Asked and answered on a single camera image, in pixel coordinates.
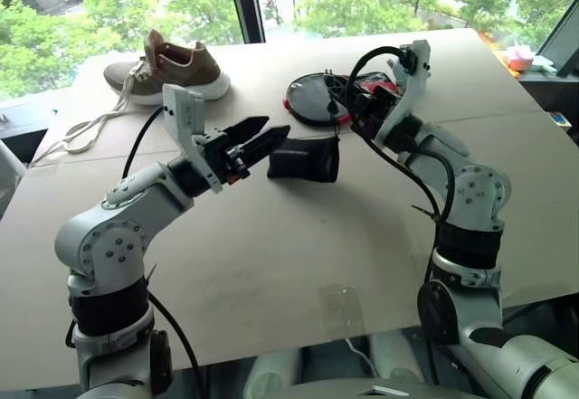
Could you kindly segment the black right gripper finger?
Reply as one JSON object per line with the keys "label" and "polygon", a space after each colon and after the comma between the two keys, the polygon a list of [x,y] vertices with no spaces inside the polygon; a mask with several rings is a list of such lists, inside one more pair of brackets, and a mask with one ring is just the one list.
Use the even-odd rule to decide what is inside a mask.
{"label": "black right gripper finger", "polygon": [[359,93],[357,79],[348,86],[349,77],[347,75],[338,75],[330,71],[322,74],[322,79],[326,85],[329,96],[339,103],[347,103],[349,100],[354,101]]}

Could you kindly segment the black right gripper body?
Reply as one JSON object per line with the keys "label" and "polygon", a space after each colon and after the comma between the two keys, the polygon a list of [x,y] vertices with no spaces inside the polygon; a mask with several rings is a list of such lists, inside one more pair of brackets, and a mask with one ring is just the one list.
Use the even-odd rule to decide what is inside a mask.
{"label": "black right gripper body", "polygon": [[401,100],[389,88],[378,85],[358,96],[358,124],[367,138],[375,139],[388,115]]}

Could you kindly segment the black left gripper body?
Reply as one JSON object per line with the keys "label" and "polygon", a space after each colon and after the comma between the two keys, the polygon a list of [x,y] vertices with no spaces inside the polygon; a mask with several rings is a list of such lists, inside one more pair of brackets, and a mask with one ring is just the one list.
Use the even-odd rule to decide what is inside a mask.
{"label": "black left gripper body", "polygon": [[242,146],[249,139],[236,134],[233,128],[212,128],[204,134],[194,135],[193,140],[222,185],[232,185],[250,175],[242,150]]}

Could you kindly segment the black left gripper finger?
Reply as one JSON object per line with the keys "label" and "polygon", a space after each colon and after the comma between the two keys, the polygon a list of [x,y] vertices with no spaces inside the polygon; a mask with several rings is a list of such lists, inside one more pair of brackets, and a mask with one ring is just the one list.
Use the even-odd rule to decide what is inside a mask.
{"label": "black left gripper finger", "polygon": [[261,130],[269,121],[267,116],[251,116],[223,130],[227,147],[252,145],[257,147],[263,142]]}
{"label": "black left gripper finger", "polygon": [[261,162],[279,148],[290,133],[290,126],[271,127],[242,145],[242,162],[247,168]]}

